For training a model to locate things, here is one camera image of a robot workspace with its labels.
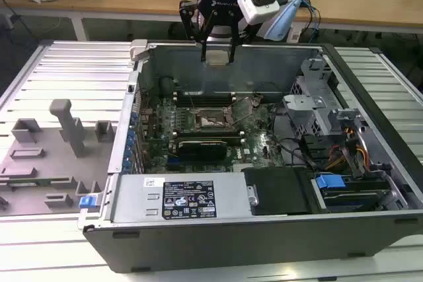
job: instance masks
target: motherboard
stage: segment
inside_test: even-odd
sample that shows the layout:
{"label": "motherboard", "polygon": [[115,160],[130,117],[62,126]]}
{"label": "motherboard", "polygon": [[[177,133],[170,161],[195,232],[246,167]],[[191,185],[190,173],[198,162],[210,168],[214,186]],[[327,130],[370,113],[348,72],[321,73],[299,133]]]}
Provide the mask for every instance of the motherboard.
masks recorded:
{"label": "motherboard", "polygon": [[173,96],[141,110],[144,173],[240,172],[285,166],[272,133],[275,103],[261,95]]}

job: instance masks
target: blue cable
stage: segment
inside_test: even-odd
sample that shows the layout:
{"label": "blue cable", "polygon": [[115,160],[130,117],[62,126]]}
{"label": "blue cable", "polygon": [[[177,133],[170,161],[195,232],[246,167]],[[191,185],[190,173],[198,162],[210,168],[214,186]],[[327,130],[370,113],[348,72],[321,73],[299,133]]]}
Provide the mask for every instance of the blue cable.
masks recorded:
{"label": "blue cable", "polygon": [[309,40],[309,43],[311,43],[311,41],[313,40],[313,38],[315,37],[315,35],[316,35],[316,33],[317,33],[318,29],[319,29],[319,24],[318,24],[318,22],[317,22],[317,15],[316,15],[316,10],[315,10],[315,8],[314,8],[314,7],[312,7],[308,1],[306,1],[306,0],[302,0],[302,1],[305,3],[305,5],[307,5],[307,6],[310,8],[311,12],[313,13],[313,15],[314,15],[314,17],[315,17],[315,27],[314,27],[314,31],[313,31],[313,33],[311,34],[311,37],[310,37],[310,40]]}

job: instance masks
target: table leg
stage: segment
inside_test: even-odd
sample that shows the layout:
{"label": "table leg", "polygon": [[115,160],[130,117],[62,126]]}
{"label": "table leg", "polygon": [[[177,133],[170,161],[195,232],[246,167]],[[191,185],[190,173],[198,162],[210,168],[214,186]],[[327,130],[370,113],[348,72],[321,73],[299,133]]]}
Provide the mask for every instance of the table leg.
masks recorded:
{"label": "table leg", "polygon": [[80,17],[72,17],[71,18],[73,29],[75,31],[75,35],[77,36],[78,41],[88,41],[89,37],[87,32],[84,29],[84,24],[82,23],[82,18]]}
{"label": "table leg", "polygon": [[288,32],[288,38],[286,39],[287,43],[298,43],[299,36],[303,30],[303,25],[298,23],[292,23],[291,28]]}
{"label": "table leg", "polygon": [[132,20],[126,20],[126,41],[132,42],[134,40],[134,25]]}
{"label": "table leg", "polygon": [[0,14],[0,26],[4,26],[8,30],[13,29],[13,23],[7,13]]}

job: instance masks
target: floor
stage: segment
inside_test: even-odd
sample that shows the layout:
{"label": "floor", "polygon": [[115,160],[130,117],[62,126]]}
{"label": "floor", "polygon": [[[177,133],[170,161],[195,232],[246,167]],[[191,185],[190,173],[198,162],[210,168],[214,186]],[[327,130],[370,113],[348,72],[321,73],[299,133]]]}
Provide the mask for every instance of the floor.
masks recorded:
{"label": "floor", "polygon": [[[76,40],[71,21],[66,18],[23,17],[25,24],[39,40]],[[86,19],[86,29],[93,41],[126,41],[128,22],[124,20]],[[131,22],[133,38],[152,40],[169,39],[170,22]],[[173,24],[171,38],[185,40],[182,24]],[[36,42],[23,25],[17,21],[15,29],[0,33],[0,94],[7,88],[15,75],[36,48]],[[301,37],[307,43],[311,30]],[[355,46],[357,32],[320,30],[314,43],[330,43],[334,46]],[[382,34],[369,32],[356,46],[378,47],[416,85],[423,90],[423,37],[413,34]]]}

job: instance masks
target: barcode sticker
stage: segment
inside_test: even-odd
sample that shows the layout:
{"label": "barcode sticker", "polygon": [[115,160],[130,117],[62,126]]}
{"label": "barcode sticker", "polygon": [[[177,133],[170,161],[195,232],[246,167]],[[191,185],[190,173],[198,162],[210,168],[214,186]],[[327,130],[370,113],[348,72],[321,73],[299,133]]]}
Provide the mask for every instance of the barcode sticker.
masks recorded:
{"label": "barcode sticker", "polygon": [[145,188],[161,188],[165,183],[165,178],[145,178],[144,187]]}

